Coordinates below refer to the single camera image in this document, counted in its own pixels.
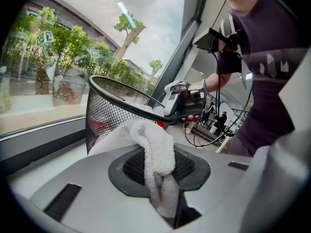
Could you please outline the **dark grey building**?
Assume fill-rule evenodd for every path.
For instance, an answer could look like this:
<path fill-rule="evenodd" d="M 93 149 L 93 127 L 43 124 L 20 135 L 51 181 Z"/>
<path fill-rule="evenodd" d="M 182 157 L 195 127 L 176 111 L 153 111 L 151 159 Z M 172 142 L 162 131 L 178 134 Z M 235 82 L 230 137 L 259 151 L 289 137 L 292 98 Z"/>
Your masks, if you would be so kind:
<path fill-rule="evenodd" d="M 64 0 L 28 0 L 25 7 L 33 15 L 38 15 L 44 7 L 49 7 L 54 10 L 60 24 L 70 29 L 75 25 L 82 27 L 90 39 L 106 43 L 114 55 L 121 48 L 100 27 Z"/>

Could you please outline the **person's purple shirt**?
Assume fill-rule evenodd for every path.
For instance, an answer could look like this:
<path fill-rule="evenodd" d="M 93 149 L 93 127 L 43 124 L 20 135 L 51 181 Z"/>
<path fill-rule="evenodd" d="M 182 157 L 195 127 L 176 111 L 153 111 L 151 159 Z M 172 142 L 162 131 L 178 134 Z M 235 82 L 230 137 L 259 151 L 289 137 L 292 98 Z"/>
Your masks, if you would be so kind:
<path fill-rule="evenodd" d="M 230 7 L 229 14 L 241 33 L 241 55 L 220 53 L 219 71 L 232 74 L 249 69 L 253 105 L 225 151 L 250 157 L 294 130 L 279 92 L 303 60 L 310 42 L 302 23 L 278 0 L 258 0 L 246 13 Z"/>

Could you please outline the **white metal rack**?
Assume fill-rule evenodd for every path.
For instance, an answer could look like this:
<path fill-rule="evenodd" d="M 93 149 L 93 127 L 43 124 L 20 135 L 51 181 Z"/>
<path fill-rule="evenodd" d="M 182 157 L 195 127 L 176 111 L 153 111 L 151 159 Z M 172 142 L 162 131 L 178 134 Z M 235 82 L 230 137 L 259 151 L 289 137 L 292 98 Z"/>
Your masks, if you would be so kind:
<path fill-rule="evenodd" d="M 238 130 L 240 125 L 240 120 L 238 120 L 237 122 L 232 123 L 232 126 L 235 126 L 235 129 L 233 130 L 233 133 L 231 133 L 232 135 L 235 134 L 235 132 Z M 225 139 L 223 140 L 222 144 L 218 147 L 218 149 L 216 150 L 216 153 L 221 153 L 224 152 L 226 146 L 228 145 L 229 141 L 232 139 L 232 136 L 227 135 L 225 137 Z"/>

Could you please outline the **small street tree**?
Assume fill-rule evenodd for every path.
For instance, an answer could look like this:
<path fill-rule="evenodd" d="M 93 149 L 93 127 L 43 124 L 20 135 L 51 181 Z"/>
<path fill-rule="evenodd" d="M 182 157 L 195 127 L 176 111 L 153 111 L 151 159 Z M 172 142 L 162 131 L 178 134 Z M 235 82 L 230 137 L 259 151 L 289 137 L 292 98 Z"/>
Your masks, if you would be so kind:
<path fill-rule="evenodd" d="M 163 68 L 162 61 L 160 59 L 153 60 L 149 63 L 149 66 L 152 68 L 152 73 L 150 75 L 149 81 L 152 81 L 156 73 Z"/>

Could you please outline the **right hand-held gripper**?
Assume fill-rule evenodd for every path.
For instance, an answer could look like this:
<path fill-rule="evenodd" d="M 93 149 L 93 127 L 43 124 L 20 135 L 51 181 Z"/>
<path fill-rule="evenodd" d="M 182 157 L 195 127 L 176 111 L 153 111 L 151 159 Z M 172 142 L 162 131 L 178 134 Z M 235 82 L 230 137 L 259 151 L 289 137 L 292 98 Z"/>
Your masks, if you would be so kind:
<path fill-rule="evenodd" d="M 164 116 L 200 115 L 207 102 L 206 81 L 196 84 L 181 81 L 170 87 L 170 95 L 164 108 Z"/>

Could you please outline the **chest-mounted screen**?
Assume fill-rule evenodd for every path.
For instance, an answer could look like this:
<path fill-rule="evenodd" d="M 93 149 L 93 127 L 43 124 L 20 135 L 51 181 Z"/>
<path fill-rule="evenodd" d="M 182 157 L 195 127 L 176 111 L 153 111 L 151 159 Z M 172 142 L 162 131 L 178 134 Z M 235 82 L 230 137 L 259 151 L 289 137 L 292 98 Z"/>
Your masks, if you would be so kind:
<path fill-rule="evenodd" d="M 218 32 L 212 28 L 207 28 L 194 39 L 193 44 L 201 50 L 206 50 L 208 52 L 218 52 Z"/>

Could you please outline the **person's right forearm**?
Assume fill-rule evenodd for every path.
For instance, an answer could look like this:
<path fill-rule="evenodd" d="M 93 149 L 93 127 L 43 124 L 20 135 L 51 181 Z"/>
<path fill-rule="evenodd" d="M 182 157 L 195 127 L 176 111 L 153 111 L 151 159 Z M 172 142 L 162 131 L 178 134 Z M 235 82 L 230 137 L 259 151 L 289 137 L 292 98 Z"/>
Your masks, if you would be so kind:
<path fill-rule="evenodd" d="M 224 87 L 230 80 L 231 74 L 221 74 L 218 76 L 217 73 L 211 74 L 208 78 L 205 79 L 207 92 L 216 92 L 218 87 Z"/>

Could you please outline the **pruned street tree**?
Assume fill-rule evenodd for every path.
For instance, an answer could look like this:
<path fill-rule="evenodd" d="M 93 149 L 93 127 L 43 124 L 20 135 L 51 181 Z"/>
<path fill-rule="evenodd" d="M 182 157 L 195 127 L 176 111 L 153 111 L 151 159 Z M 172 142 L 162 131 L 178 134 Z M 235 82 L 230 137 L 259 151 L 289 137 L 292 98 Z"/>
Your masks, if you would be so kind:
<path fill-rule="evenodd" d="M 115 55 L 117 60 L 121 60 L 126 53 L 129 46 L 134 43 L 135 45 L 139 42 L 139 34 L 145 29 L 143 22 L 138 21 L 134 18 L 131 13 L 122 13 L 119 16 L 119 21 L 114 25 L 114 29 L 118 32 L 125 32 L 126 38 L 121 48 Z"/>

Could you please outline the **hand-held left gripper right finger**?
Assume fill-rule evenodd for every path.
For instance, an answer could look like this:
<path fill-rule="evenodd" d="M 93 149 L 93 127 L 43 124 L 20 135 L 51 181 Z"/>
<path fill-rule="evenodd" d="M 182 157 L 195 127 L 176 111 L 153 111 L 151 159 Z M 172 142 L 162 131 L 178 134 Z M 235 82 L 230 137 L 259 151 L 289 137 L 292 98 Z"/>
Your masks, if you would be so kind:
<path fill-rule="evenodd" d="M 200 189 L 209 178 L 208 162 L 184 149 L 174 146 L 175 169 L 172 175 L 181 191 Z"/>

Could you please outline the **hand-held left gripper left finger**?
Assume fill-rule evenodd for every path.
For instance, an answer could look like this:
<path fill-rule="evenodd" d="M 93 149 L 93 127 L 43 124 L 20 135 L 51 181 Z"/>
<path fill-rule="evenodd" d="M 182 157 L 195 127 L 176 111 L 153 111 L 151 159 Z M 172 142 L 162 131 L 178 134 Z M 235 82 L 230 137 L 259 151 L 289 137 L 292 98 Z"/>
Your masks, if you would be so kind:
<path fill-rule="evenodd" d="M 109 165 L 111 183 L 123 194 L 130 197 L 149 198 L 150 191 L 144 181 L 144 149 L 136 147 Z"/>

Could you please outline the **person's right hand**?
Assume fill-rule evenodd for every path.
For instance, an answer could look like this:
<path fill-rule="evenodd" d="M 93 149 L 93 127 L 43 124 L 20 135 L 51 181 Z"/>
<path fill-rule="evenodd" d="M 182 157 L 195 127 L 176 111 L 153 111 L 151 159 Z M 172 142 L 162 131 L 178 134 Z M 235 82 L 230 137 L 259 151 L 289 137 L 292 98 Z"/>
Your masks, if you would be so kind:
<path fill-rule="evenodd" d="M 188 122 L 188 121 L 196 121 L 198 120 L 200 117 L 200 115 L 182 115 L 182 117 L 180 118 L 180 121 L 182 122 Z"/>

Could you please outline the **black mesh waste bin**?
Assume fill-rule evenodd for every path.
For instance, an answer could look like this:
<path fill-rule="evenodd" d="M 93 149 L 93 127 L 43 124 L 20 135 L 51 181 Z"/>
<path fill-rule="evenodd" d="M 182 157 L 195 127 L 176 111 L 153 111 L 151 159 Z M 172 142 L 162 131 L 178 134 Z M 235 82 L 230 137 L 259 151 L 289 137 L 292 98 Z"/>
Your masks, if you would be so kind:
<path fill-rule="evenodd" d="M 151 96 L 114 79 L 92 75 L 86 107 L 86 151 L 121 123 L 133 119 L 160 122 L 164 127 L 177 123 L 164 117 L 164 105 Z"/>

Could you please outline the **white cloth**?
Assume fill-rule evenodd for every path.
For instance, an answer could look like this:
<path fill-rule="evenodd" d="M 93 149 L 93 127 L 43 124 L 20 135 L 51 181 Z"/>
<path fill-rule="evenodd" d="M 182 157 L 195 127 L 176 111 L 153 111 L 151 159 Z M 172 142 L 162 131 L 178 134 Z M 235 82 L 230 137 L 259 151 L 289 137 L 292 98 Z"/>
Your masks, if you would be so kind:
<path fill-rule="evenodd" d="M 143 181 L 151 194 L 151 204 L 166 218 L 174 218 L 179 186 L 175 169 L 173 137 L 159 125 L 143 119 L 121 123 L 101 140 L 96 140 L 89 156 L 138 144 L 144 149 Z"/>

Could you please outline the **green hedge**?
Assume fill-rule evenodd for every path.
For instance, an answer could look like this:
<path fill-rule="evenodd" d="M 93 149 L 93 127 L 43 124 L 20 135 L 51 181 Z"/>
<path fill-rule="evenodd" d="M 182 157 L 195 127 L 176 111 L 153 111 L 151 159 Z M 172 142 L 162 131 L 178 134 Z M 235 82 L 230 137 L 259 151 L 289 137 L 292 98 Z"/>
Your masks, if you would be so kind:
<path fill-rule="evenodd" d="M 22 10 L 0 48 L 0 90 L 4 82 L 34 80 L 37 95 L 67 102 L 81 95 L 92 75 L 101 75 L 148 94 L 154 84 L 118 59 L 107 43 L 91 38 L 79 25 L 67 27 L 50 7 L 37 15 Z"/>

